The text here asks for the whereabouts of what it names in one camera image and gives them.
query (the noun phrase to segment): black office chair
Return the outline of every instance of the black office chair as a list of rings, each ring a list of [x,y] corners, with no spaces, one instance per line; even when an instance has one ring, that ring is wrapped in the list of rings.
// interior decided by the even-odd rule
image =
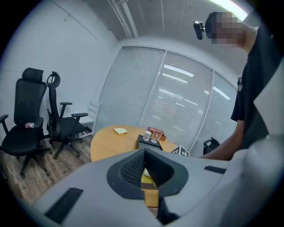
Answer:
[[[81,117],[88,116],[88,114],[73,113],[71,114],[72,117],[63,117],[66,105],[72,105],[72,103],[61,102],[60,104],[63,105],[63,107],[59,116],[56,104],[56,87],[58,87],[60,84],[60,77],[58,73],[52,72],[52,74],[47,78],[46,83],[49,88],[49,102],[51,108],[51,113],[49,110],[47,110],[49,115],[47,130],[49,131],[49,135],[51,137],[49,143],[52,144],[53,141],[62,142],[60,148],[56,151],[53,158],[57,159],[65,145],[69,145],[76,152],[76,157],[80,157],[79,152],[75,149],[71,142],[83,142],[82,139],[75,138],[75,135],[86,130],[86,127],[80,124],[79,120]]]
[[[24,169],[29,160],[33,158],[37,164],[49,176],[49,172],[44,167],[41,159],[35,157],[36,154],[52,151],[50,148],[43,149],[39,142],[43,139],[43,118],[39,117],[40,104],[46,90],[46,84],[42,82],[43,71],[27,68],[22,74],[22,78],[16,83],[16,97],[14,108],[14,126],[8,131],[5,119],[8,115],[0,117],[0,123],[4,127],[6,137],[2,142],[2,149],[7,154],[16,156],[26,156],[22,165],[20,175],[25,178]],[[26,128],[27,123],[34,123],[33,128]]]
[[[203,143],[203,155],[208,154],[209,152],[213,151],[215,148],[217,148],[220,145],[220,143],[211,137],[211,139],[206,140]]]

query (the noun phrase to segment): window blind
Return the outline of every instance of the window blind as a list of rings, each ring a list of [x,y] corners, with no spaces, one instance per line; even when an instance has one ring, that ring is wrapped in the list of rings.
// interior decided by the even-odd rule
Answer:
[[[237,90],[215,72],[211,100],[202,129],[190,150],[191,157],[203,155],[203,143],[211,137],[224,142],[233,132],[236,122],[231,120]]]
[[[138,126],[164,51],[123,47],[106,79],[95,133],[110,125]]]
[[[212,69],[168,51],[140,127],[161,129],[189,150],[206,113],[212,79]]]

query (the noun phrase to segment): person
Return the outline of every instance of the person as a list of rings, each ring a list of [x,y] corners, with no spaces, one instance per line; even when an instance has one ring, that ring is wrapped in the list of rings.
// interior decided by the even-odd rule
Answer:
[[[231,12],[213,12],[205,23],[205,32],[212,43],[230,44],[248,54],[242,76],[238,78],[237,97],[231,116],[237,122],[235,131],[212,152],[201,156],[230,160],[236,151],[247,149],[268,135],[253,101],[274,75],[283,56],[263,21],[259,27],[251,27],[238,21]]]

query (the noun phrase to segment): white cable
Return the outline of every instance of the white cable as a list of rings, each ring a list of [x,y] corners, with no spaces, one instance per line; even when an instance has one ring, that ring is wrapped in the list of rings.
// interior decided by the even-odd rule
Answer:
[[[6,167],[7,167],[7,169],[10,171],[10,173],[13,175],[13,177],[15,178],[15,180],[18,182],[18,184],[19,184],[19,186],[21,187],[23,193],[24,193],[25,196],[27,197],[29,204],[31,205],[32,203],[31,203],[30,199],[28,198],[27,194],[25,193],[25,191],[24,191],[22,185],[19,183],[19,181],[17,180],[17,178],[15,177],[15,175],[12,173],[12,171],[11,171],[11,170],[9,169],[9,167],[8,167],[8,165],[7,165],[7,157],[8,157],[8,154],[6,155]]]

